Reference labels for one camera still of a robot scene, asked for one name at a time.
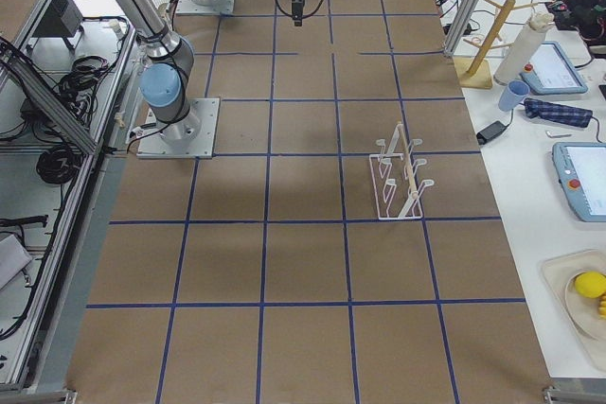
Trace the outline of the light blue cup on desk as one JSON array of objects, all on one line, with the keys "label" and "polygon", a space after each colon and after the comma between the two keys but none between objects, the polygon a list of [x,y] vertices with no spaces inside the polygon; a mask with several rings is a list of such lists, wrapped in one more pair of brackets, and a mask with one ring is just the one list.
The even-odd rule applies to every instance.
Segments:
[{"label": "light blue cup on desk", "polygon": [[502,112],[513,110],[530,94],[530,87],[522,80],[512,80],[504,88],[498,101],[498,108]]}]

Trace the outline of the beige water bottle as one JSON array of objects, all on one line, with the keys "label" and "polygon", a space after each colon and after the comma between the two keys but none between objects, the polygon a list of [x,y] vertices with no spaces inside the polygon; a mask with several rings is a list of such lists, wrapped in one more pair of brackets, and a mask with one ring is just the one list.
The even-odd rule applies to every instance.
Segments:
[{"label": "beige water bottle", "polygon": [[532,13],[496,69],[493,80],[498,84],[507,85],[516,79],[544,42],[547,31],[554,25],[553,13]]}]

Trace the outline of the blue teach pendant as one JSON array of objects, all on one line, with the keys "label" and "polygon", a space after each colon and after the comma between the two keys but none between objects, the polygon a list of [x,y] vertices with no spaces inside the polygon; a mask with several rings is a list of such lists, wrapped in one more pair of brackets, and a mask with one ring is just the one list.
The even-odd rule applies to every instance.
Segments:
[{"label": "blue teach pendant", "polygon": [[585,222],[605,221],[605,145],[557,142],[552,161],[564,196]]},{"label": "blue teach pendant", "polygon": [[588,91],[583,78],[557,42],[542,43],[520,77],[536,95],[572,95]]}]

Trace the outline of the blue teach pendant far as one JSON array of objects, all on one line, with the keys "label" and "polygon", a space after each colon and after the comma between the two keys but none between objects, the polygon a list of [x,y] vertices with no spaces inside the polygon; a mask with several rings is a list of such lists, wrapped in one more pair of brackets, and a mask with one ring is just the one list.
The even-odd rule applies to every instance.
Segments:
[{"label": "blue teach pendant far", "polygon": [[520,77],[536,95],[572,95],[588,91],[583,78],[557,42],[542,43]]}]

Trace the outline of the black power adapter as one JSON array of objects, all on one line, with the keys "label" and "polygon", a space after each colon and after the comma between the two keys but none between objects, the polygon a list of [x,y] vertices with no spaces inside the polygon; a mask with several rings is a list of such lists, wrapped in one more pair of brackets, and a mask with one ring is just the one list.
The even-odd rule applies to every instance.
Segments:
[{"label": "black power adapter", "polygon": [[501,121],[494,121],[487,127],[483,128],[476,134],[476,140],[480,146],[486,145],[492,140],[503,134],[508,128],[508,125]]}]

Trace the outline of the blue teach pendant near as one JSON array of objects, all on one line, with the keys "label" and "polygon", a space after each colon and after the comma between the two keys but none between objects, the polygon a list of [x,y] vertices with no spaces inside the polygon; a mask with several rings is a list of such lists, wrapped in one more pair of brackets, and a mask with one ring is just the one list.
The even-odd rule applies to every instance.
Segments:
[{"label": "blue teach pendant near", "polygon": [[557,142],[552,161],[564,196],[585,222],[605,221],[605,145]]}]

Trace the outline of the wooden mug tree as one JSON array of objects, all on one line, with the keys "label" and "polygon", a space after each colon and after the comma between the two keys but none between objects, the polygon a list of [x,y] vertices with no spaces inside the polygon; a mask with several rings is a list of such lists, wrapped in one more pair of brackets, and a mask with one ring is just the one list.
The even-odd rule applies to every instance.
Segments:
[{"label": "wooden mug tree", "polygon": [[464,39],[465,43],[471,44],[477,48],[475,57],[473,59],[454,57],[454,68],[458,76],[459,84],[462,88],[492,88],[493,79],[490,72],[489,63],[486,61],[487,54],[492,49],[510,46],[510,44],[495,45],[493,43],[494,40],[498,37],[499,31],[513,10],[526,9],[536,5],[535,2],[516,5],[515,0],[504,0],[503,4],[499,4],[495,0],[484,1],[494,6],[498,13],[496,14],[492,26],[482,44],[476,43],[469,39]]}]

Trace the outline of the blue plaid cloth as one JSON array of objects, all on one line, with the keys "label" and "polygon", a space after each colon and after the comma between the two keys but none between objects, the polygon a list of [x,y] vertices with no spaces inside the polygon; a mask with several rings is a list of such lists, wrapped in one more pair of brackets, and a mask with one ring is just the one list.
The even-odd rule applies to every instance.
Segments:
[{"label": "blue plaid cloth", "polygon": [[586,128],[593,117],[593,112],[588,109],[542,101],[535,98],[527,98],[523,102],[523,105],[528,118],[540,118],[572,127]]}]

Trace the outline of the yellow lemon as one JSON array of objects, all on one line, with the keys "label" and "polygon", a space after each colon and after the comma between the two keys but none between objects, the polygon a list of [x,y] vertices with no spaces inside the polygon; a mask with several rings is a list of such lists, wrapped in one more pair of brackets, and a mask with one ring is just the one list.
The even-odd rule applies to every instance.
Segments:
[{"label": "yellow lemon", "polygon": [[601,272],[582,272],[575,277],[574,288],[583,297],[601,297],[606,291],[606,277]]}]

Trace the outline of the beige tray with plate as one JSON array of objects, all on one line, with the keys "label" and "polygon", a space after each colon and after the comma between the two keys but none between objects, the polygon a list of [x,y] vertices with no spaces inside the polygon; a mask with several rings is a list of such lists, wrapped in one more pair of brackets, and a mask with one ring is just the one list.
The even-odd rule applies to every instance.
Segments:
[{"label": "beige tray with plate", "polygon": [[598,313],[599,299],[581,296],[574,281],[583,272],[605,273],[605,252],[583,250],[546,260],[542,273],[547,286],[560,302],[583,349],[601,372],[605,372],[605,319]]}]

